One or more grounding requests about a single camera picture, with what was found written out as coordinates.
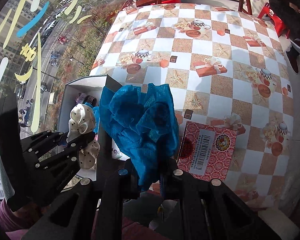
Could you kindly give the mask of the left hand pink sleeve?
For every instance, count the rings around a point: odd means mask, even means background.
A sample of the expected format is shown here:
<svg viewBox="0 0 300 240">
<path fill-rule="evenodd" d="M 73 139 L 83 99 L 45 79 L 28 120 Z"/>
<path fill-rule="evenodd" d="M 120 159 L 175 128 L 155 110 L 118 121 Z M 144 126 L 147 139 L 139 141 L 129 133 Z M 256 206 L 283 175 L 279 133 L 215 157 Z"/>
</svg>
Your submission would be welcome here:
<svg viewBox="0 0 300 240">
<path fill-rule="evenodd" d="M 43 210 L 35 203 L 29 203 L 12 211 L 3 199 L 0 203 L 0 226 L 10 239 L 21 239 L 41 219 Z"/>
</svg>

